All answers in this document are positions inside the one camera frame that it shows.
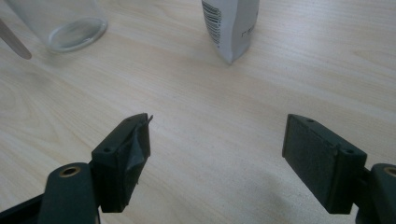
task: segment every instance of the wood grain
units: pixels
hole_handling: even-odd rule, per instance
[[[262,1],[250,50],[215,52],[200,1],[101,0],[109,26],[51,54],[4,2],[32,52],[0,42],[0,210],[147,112],[152,156],[122,214],[103,223],[354,223],[331,216],[281,157],[289,113],[396,162],[396,4]]]

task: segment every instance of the wooden table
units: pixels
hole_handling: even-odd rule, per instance
[[[130,205],[103,223],[354,223],[321,207],[281,156],[289,113],[315,119],[375,163],[396,163],[396,3],[261,1],[250,50],[215,52],[200,1],[101,0],[106,33],[47,52],[0,2],[32,51],[0,42],[0,210],[147,112],[152,155]]]

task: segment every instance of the clear plastic cup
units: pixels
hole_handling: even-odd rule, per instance
[[[49,51],[81,49],[97,40],[107,20],[96,0],[6,0]]]

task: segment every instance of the barcode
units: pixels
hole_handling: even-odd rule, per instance
[[[208,3],[202,1],[204,9],[205,23],[207,31],[212,37],[213,42],[219,44],[220,42],[220,26],[221,26],[221,11],[218,8],[210,6]]]

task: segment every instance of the screw hole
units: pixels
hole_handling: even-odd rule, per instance
[[[76,175],[81,169],[77,166],[67,167],[59,173],[60,177]]]
[[[385,170],[385,172],[386,172],[388,175],[391,175],[391,176],[393,176],[393,177],[396,177],[396,168],[394,168],[394,167],[386,167],[384,170]]]

